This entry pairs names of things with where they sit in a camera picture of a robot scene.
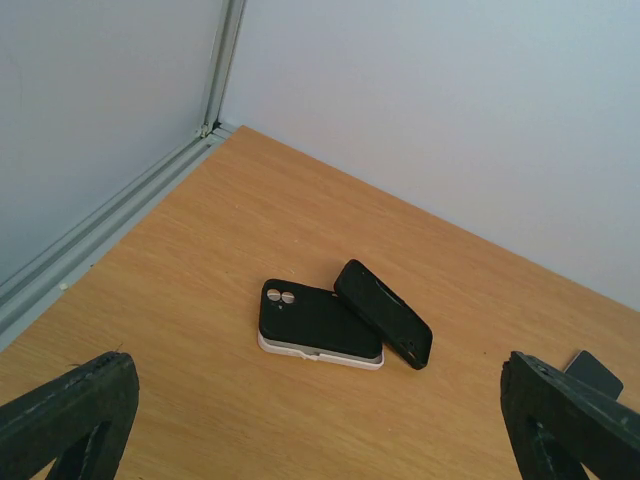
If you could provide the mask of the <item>white phone case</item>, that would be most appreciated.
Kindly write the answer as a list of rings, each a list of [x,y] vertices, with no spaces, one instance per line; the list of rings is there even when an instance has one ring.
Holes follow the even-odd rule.
[[[339,352],[314,349],[309,346],[278,342],[275,340],[266,339],[261,333],[257,334],[257,339],[260,348],[270,354],[295,357],[315,362],[342,365],[368,371],[379,370],[385,364],[384,352],[381,352],[381,354],[374,359],[366,359],[364,357],[356,357]]]

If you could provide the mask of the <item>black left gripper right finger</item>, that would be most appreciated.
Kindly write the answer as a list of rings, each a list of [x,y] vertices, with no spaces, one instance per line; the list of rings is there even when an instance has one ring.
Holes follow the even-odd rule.
[[[524,479],[639,477],[639,414],[535,356],[503,364],[500,403]]]

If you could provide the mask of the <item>black silicone phone case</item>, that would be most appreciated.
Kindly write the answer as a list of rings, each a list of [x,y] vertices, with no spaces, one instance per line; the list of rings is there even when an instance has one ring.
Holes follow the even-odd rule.
[[[349,260],[334,282],[338,298],[413,369],[424,369],[433,344],[429,325],[378,276]]]

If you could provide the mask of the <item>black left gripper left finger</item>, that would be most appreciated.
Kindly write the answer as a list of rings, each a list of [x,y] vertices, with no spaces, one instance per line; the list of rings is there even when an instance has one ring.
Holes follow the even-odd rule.
[[[1,477],[113,479],[139,405],[131,355],[108,351],[1,406]]]

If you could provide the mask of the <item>aluminium frame rail left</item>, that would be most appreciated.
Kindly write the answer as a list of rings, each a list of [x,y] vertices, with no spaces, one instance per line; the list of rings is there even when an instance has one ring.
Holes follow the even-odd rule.
[[[240,1],[1,5],[1,342],[221,141]]]

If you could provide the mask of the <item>dark smartphone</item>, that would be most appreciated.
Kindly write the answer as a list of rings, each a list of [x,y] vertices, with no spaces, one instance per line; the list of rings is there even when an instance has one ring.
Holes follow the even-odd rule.
[[[586,350],[578,352],[564,372],[613,400],[618,400],[624,389],[623,382]]]

